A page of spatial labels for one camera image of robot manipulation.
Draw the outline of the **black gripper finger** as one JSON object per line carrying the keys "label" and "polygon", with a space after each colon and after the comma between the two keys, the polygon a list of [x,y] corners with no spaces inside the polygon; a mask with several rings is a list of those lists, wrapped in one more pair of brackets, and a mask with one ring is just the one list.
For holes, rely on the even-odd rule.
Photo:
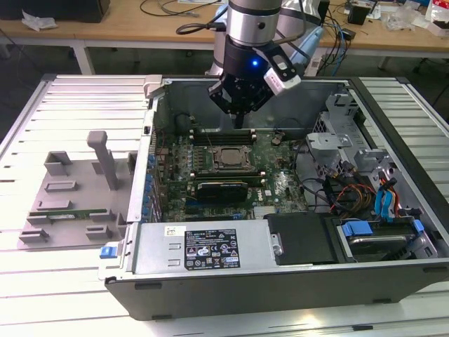
{"label": "black gripper finger", "polygon": [[234,128],[242,127],[242,108],[236,93],[239,80],[236,77],[220,77],[208,89],[209,98],[225,113],[231,116]]}
{"label": "black gripper finger", "polygon": [[245,87],[243,90],[241,103],[241,125],[245,122],[245,117],[251,112],[258,111],[273,96],[273,92],[269,87]]}

